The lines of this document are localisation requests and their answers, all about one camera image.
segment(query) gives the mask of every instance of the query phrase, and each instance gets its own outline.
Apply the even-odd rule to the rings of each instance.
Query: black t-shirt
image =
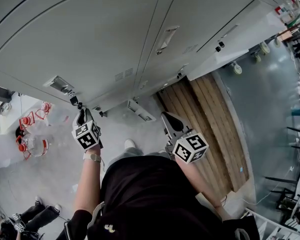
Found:
[[[229,239],[221,220],[195,198],[196,191],[175,161],[137,156],[115,162],[100,192],[105,202],[95,224],[78,210],[69,223],[72,240]],[[65,239],[64,232],[58,239]]]

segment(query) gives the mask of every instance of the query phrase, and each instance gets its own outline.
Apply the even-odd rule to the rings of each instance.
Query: white sneaker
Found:
[[[59,204],[56,204],[54,206],[55,211],[59,214],[61,212],[61,206]]]
[[[124,142],[124,149],[128,149],[128,148],[135,148],[136,147],[136,144],[134,143],[134,141],[132,139],[127,139],[125,142]]]
[[[42,202],[42,199],[39,197],[39,196],[36,196],[35,197],[35,202],[34,202],[34,204],[36,205],[36,206],[38,206],[38,205],[44,205],[44,202]]]

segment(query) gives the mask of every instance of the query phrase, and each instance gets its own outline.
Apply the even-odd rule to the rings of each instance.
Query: vent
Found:
[[[118,81],[120,81],[120,80],[122,80],[122,79],[124,79],[124,78],[130,77],[130,76],[133,74],[133,72],[134,72],[134,69],[133,69],[133,68],[129,68],[129,69],[127,69],[127,70],[124,71],[124,72],[121,72],[121,73],[119,73],[119,74],[116,74],[116,75],[114,76],[114,80],[115,80],[116,82],[118,82]]]
[[[132,75],[132,73],[134,72],[134,69],[133,68],[130,68],[130,69],[127,69],[125,72],[124,72],[124,77],[129,77]]]
[[[119,74],[116,74],[115,76],[114,76],[114,80],[117,82],[117,81],[119,81],[119,80],[122,80],[122,79],[124,79],[124,73],[123,72],[121,72],[121,73],[119,73]]]
[[[192,46],[189,46],[187,48],[185,48],[184,52],[182,54],[187,54],[187,53],[191,53],[198,45],[195,44],[195,45],[192,45]]]

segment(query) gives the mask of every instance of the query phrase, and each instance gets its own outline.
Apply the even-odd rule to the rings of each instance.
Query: cabinet handle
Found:
[[[221,36],[220,39],[225,38],[227,35],[229,35],[232,31],[234,31],[240,24],[234,25],[232,28],[230,28],[223,36]]]
[[[179,26],[173,26],[164,30],[160,38],[159,48],[155,50],[156,55],[162,54],[163,49],[168,47],[168,44],[170,43],[172,37],[174,36],[178,28]]]

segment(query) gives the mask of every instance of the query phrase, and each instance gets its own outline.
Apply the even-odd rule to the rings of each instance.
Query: hand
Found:
[[[92,148],[88,149],[85,153],[89,154],[89,155],[100,156],[100,154],[101,154],[100,145],[98,144],[98,145],[93,146]]]

